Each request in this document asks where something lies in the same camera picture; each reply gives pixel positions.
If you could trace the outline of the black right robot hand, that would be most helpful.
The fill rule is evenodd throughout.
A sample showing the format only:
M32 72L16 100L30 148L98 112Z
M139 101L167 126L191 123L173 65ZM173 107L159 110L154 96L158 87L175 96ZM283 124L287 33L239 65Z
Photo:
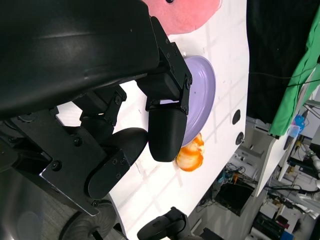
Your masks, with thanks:
M176 207L156 217L137 233L139 240L182 240L191 235L188 217Z

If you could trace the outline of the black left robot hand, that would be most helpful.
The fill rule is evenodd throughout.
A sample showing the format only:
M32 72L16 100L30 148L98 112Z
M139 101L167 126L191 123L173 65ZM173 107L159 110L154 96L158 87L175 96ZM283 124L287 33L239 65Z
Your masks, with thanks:
M95 216L145 147L176 158L192 82L141 0L3 0L0 168Z

